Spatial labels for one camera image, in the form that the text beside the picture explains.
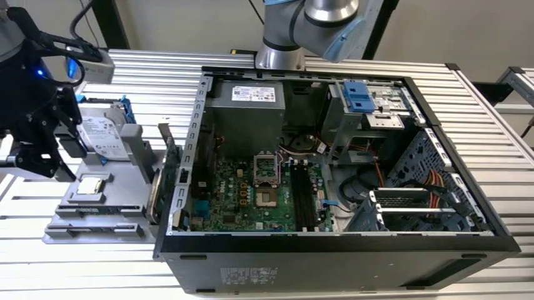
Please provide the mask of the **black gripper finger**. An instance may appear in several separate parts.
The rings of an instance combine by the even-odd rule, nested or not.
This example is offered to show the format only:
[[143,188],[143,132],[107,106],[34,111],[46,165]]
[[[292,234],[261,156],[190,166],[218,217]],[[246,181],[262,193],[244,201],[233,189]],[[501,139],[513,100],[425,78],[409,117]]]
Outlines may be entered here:
[[58,89],[49,104],[26,118],[41,136],[78,141],[82,113],[74,89]]
[[59,144],[29,144],[14,142],[10,150],[10,173],[26,179],[55,179],[74,182],[75,173],[65,163]]

